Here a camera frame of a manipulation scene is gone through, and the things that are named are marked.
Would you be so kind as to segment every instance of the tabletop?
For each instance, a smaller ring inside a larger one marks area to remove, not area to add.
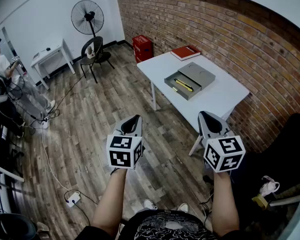
[[[186,100],[165,83],[165,78],[191,62],[214,74],[215,80],[192,98]],[[197,132],[199,132],[198,114],[200,111],[208,111],[222,117],[249,94],[249,90],[241,83],[202,55],[181,61],[167,52],[140,62],[137,67]]]
[[[53,43],[51,46],[49,46],[49,48],[51,50],[42,50],[39,52],[39,55],[36,56],[33,60],[32,63],[30,65],[30,67],[34,66],[35,64],[37,64],[38,62],[40,62],[41,60],[43,60],[44,58],[48,57],[50,54],[54,53],[55,51],[59,50],[62,45],[63,45],[63,39],[57,40],[55,43]]]

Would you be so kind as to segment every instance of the black baseboard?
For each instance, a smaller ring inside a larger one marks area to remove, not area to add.
[[[124,43],[130,45],[129,43],[127,43],[126,40],[122,40],[122,41],[119,41],[119,42],[117,42],[117,41],[112,41],[112,42],[108,42],[107,44],[103,45],[102,48],[105,49],[105,48],[107,48],[107,47],[110,47],[110,46],[113,46],[113,45],[116,45],[116,44],[122,45],[122,44],[124,44]],[[77,61],[80,61],[80,60],[81,60],[81,56],[79,56],[79,57],[73,59],[72,61],[73,61],[73,64],[74,64],[74,63],[76,63]],[[66,67],[68,67],[68,64],[67,64],[67,63],[64,64],[64,65],[62,65],[61,67],[57,68],[55,71],[53,71],[53,72],[50,74],[50,77],[53,77],[53,76],[55,76],[56,74],[60,73],[60,72],[63,71]],[[41,84],[41,81],[37,82],[37,83],[35,84],[35,86],[39,86],[40,84]]]

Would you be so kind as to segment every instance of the red book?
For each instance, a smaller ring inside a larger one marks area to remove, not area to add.
[[[190,59],[194,56],[200,55],[200,51],[191,45],[186,45],[177,49],[173,49],[171,54],[176,56],[180,61]]]

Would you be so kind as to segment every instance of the open box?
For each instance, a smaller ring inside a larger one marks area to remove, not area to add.
[[[216,76],[214,74],[196,63],[191,62],[165,78],[164,82],[188,101],[191,97],[210,85],[215,78]],[[190,86],[193,91],[178,84],[176,80],[184,82],[186,85]]]

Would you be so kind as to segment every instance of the person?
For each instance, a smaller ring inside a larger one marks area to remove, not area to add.
[[[76,240],[115,239],[122,219],[126,169],[113,171],[106,190],[95,210],[91,226],[86,226]],[[183,203],[178,210],[159,210],[150,200],[120,232],[119,240],[143,239],[246,239],[239,230],[239,216],[227,172],[214,173],[212,204],[213,233]]]
[[[36,117],[38,120],[43,120],[54,108],[56,101],[48,101],[39,91],[27,80],[25,80],[16,70],[19,60],[10,65],[6,56],[1,54],[0,49],[0,77],[6,80],[9,87],[9,93],[12,94],[16,100],[19,100],[24,106],[25,110]],[[31,102],[28,96],[32,96],[41,107],[36,106]]]

